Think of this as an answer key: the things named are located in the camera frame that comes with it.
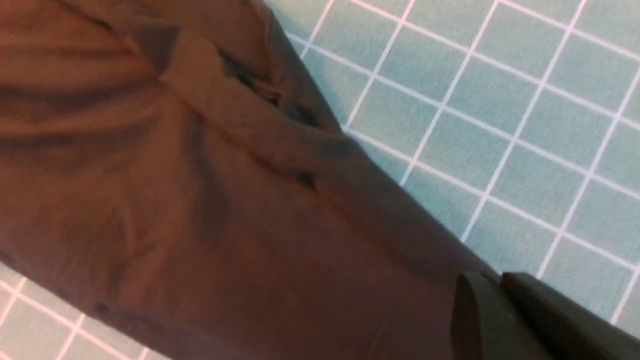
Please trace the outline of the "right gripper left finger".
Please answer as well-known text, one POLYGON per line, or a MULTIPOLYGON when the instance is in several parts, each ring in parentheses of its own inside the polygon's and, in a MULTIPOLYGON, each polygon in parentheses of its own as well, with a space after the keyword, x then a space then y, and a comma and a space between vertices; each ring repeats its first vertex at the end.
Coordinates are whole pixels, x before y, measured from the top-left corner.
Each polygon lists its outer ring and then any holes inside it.
POLYGON ((450 335, 455 360, 551 358, 498 283, 479 273, 457 279, 450 335))

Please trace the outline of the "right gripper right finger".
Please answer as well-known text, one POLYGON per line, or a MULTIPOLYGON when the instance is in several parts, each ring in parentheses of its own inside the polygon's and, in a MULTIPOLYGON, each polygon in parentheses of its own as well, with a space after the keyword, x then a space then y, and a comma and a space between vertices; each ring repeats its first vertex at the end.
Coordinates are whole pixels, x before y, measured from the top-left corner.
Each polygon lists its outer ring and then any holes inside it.
POLYGON ((556 360, 638 360, 639 339, 524 272, 501 287, 556 360))

